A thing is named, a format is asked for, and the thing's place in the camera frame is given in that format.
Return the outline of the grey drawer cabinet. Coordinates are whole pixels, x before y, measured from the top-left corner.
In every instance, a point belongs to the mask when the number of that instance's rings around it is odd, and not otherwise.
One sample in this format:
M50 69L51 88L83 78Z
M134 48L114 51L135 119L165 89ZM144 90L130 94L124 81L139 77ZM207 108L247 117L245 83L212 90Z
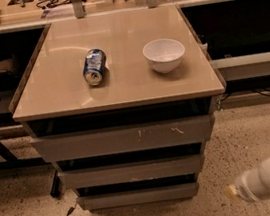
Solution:
M180 65L169 73L155 72L143 56L143 47L160 38L175 39L185 47ZM91 86L83 69L86 54L94 49L101 49L107 60L102 83ZM216 97L222 93L224 84L171 4L54 22L38 44L10 107L14 119L32 138L39 138L214 115ZM59 174L204 156L207 141L50 163ZM197 183L199 172L69 190L78 198Z

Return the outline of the grey bottom drawer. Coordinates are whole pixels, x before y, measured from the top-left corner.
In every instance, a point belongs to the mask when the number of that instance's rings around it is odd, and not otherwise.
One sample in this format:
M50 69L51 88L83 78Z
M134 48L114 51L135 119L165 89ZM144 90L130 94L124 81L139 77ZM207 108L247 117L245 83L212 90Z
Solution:
M131 192L78 197L77 203L84 210L99 210L132 204L146 204L179 198L197 196L199 184L196 182L158 188L144 189Z

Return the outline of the black table leg frame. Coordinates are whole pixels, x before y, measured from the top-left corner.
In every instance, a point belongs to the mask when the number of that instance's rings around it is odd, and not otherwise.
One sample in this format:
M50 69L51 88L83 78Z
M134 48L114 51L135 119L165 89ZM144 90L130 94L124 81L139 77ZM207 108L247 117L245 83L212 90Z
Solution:
M3 162L0 162L0 171L8 169L21 169L26 167L35 167L41 165L47 165L47 162L39 155L32 158L18 158L14 155L9 148L2 143L2 139L5 138L19 138L26 137L28 133L24 130L23 126L15 121L5 120L0 121L0 157L3 158Z

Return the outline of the white ceramic bowl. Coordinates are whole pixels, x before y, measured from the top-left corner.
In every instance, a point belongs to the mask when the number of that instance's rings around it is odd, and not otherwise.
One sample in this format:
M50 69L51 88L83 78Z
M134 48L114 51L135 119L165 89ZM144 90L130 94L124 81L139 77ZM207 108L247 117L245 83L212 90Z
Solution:
M158 73L170 73L181 63L185 47L175 39L155 39L143 47L143 56L150 68Z

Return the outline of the blue soda can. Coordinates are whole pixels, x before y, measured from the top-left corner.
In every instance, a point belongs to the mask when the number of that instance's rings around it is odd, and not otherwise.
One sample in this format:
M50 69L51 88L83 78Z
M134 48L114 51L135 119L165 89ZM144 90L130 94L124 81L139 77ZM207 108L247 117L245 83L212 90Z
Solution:
M101 49L93 49L86 54L83 75L85 81L91 86L102 83L106 60L106 54Z

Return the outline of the grey top drawer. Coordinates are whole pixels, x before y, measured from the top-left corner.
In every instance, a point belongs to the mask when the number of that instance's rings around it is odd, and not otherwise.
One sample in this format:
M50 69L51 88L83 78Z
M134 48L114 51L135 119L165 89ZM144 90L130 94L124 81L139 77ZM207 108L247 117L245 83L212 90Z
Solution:
M195 116L125 128L33 138L31 145L46 162L53 163L208 140L212 134L214 121L214 115Z

